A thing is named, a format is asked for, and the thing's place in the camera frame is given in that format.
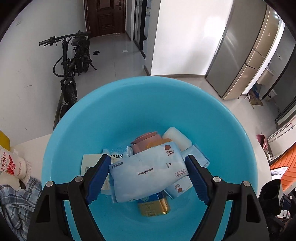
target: blue plastic basin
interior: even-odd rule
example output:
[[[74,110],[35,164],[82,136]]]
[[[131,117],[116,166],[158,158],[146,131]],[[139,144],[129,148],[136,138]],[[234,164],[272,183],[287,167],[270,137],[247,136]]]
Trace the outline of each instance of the blue plastic basin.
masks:
[[[148,131],[163,134],[174,126],[210,160],[212,175],[226,182],[250,181],[257,189],[257,166],[243,127],[218,100],[191,84],[163,77],[135,77],[102,86],[76,103],[54,130],[43,160],[42,184],[71,181],[80,175],[83,154],[129,145]],[[190,240],[206,210],[194,189],[169,200],[167,215],[142,217],[136,202],[112,204],[100,194],[90,205],[107,241]],[[74,240],[80,240],[65,204]],[[216,236],[228,222],[228,202]]]

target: refrigerator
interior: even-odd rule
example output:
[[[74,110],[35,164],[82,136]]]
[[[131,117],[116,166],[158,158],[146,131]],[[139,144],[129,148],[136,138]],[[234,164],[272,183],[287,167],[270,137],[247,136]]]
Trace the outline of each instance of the refrigerator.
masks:
[[[220,46],[206,74],[224,100],[239,97],[267,56],[279,27],[263,0],[234,0]]]

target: bicycle seat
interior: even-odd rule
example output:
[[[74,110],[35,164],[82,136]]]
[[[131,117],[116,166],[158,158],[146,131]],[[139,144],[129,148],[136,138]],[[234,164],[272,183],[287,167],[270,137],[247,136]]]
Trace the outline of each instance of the bicycle seat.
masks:
[[[81,37],[77,37],[77,38],[74,38],[71,42],[71,45],[72,46],[79,46],[79,41],[80,40],[86,40],[86,37],[85,36],[81,36]]]

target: refrigerator handle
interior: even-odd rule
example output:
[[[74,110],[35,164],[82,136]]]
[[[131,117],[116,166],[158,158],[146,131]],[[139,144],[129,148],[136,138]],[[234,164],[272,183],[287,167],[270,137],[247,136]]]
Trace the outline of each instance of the refrigerator handle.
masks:
[[[219,41],[219,43],[218,43],[218,46],[217,46],[217,48],[216,48],[216,51],[215,51],[214,55],[217,54],[218,49],[219,49],[219,47],[220,47],[220,44],[221,44],[222,40],[223,40],[223,36],[220,38],[220,41]]]

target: blue gripper pad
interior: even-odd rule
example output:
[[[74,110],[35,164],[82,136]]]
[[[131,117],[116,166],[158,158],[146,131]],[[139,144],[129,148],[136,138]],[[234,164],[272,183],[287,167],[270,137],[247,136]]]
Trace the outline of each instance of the blue gripper pad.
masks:
[[[195,192],[199,198],[199,200],[203,201],[206,205],[209,204],[210,198],[207,192],[207,184],[199,173],[198,169],[192,163],[189,156],[185,158],[185,164],[189,173],[189,178],[192,182],[192,185],[195,189]]]
[[[101,188],[102,188],[102,186],[106,180],[106,177],[109,173],[109,165],[111,165],[111,158],[109,156],[106,156],[105,159],[103,159],[103,160],[101,160],[101,159],[98,161],[98,162],[101,162],[99,164],[99,168],[98,168],[97,172],[94,173],[94,175],[89,183],[89,186],[88,186],[88,193],[85,198],[86,203],[88,205],[90,205],[92,201],[94,201],[98,198]]]

